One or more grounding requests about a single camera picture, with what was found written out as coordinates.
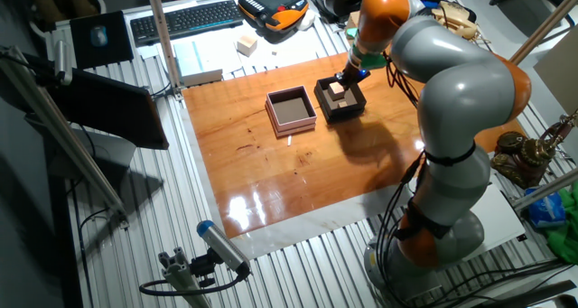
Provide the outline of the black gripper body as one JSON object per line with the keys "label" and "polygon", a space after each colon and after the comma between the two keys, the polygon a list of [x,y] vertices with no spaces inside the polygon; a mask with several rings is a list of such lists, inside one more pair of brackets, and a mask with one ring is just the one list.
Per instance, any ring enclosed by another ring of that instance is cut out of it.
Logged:
{"label": "black gripper body", "polygon": [[359,84],[362,80],[370,75],[370,71],[359,69],[353,64],[347,63],[344,70],[338,74],[340,74],[344,79],[344,85],[342,87],[346,88],[351,84]]}

